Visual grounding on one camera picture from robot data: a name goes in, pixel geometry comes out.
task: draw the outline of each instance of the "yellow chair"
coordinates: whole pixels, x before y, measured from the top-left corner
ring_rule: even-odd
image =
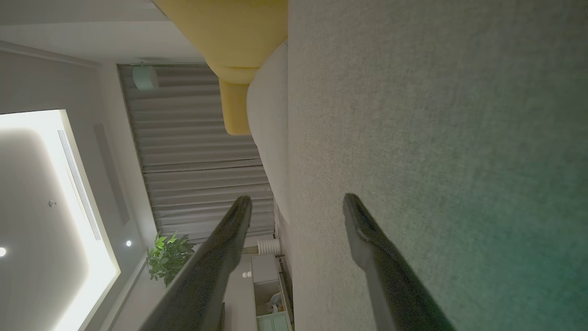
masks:
[[[219,77],[225,128],[251,134],[247,89],[288,37],[288,0],[153,0]]]

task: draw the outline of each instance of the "gray curtain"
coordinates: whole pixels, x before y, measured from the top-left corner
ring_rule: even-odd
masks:
[[[226,133],[218,79],[203,65],[155,67],[159,88],[122,88],[156,226],[207,238],[232,202],[253,200],[248,236],[273,233],[273,194],[251,136]]]

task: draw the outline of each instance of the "sofa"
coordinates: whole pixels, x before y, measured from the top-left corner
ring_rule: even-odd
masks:
[[[357,194],[457,330],[588,325],[585,3],[290,1],[246,108],[298,330],[375,330]]]

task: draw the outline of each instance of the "linear ceiling vent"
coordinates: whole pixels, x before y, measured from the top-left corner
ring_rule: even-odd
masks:
[[[69,170],[75,183],[75,189],[78,193],[78,197],[82,202],[83,210],[86,214],[86,219],[90,223],[90,227],[92,228],[92,232],[94,233],[94,238],[96,238],[96,240],[102,240],[102,235],[100,235],[98,223],[96,222],[96,218],[94,217],[94,213],[92,212],[92,207],[90,207],[90,201],[88,200],[88,196],[86,195],[86,190],[84,190],[83,188],[82,178],[79,176],[78,167],[75,165],[74,155],[72,154],[72,149],[69,146],[68,136],[65,134],[64,130],[57,130],[57,132],[59,133],[61,146],[64,148],[65,157],[68,160]]]

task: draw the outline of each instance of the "potted plant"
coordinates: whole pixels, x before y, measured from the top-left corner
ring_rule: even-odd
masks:
[[[176,235],[177,232],[166,241],[167,236],[160,237],[158,233],[155,237],[155,247],[147,249],[147,265],[151,279],[163,278],[166,287],[194,254],[194,244],[188,242],[188,235],[181,238],[177,238]]]

